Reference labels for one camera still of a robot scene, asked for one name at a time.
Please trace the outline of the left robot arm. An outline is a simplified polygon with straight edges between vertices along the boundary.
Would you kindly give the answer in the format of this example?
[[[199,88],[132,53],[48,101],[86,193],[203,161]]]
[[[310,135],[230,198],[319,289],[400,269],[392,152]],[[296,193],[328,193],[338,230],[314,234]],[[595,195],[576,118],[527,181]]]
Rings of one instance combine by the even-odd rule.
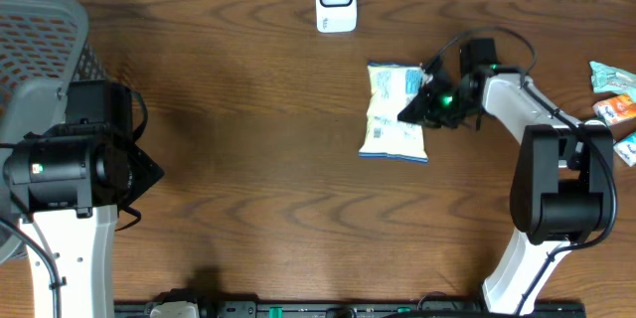
[[[109,80],[75,82],[67,120],[15,144],[3,166],[19,216],[1,226],[27,248],[38,317],[114,315],[112,247],[120,213],[136,221],[132,203],[163,169],[137,141],[140,93]]]

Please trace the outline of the orange tissue pack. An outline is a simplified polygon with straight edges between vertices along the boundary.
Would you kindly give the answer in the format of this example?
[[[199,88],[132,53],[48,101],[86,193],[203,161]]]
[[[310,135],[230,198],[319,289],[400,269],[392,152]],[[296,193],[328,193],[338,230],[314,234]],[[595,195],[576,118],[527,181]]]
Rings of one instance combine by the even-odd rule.
[[[607,125],[619,124],[636,117],[635,102],[627,94],[601,100],[592,109]]]

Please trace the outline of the teal tissue pack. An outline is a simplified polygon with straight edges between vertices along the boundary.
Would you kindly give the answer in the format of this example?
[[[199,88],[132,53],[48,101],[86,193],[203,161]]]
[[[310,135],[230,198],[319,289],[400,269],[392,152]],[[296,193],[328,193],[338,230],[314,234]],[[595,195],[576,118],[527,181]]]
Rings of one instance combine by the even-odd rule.
[[[615,153],[629,166],[636,165],[636,133],[633,132],[613,145]]]

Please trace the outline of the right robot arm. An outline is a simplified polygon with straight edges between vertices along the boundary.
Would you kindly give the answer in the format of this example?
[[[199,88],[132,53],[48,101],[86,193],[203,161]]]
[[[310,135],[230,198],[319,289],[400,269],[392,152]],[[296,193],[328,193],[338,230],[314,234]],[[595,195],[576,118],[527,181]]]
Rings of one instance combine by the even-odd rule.
[[[561,111],[519,67],[465,65],[460,85],[450,82],[440,58],[422,70],[423,85],[399,120],[455,128],[468,116],[488,114],[520,144],[509,204],[515,228],[481,294],[491,315],[529,315],[557,265],[613,229],[612,133],[600,120]]]

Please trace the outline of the white teal package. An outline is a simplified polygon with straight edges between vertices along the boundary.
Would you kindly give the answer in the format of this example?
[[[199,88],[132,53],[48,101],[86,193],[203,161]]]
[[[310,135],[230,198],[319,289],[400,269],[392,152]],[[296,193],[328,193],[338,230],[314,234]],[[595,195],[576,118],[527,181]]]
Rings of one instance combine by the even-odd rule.
[[[431,79],[419,66],[370,62],[367,66],[371,97],[367,131],[359,155],[427,163],[423,130],[398,121],[419,90]]]

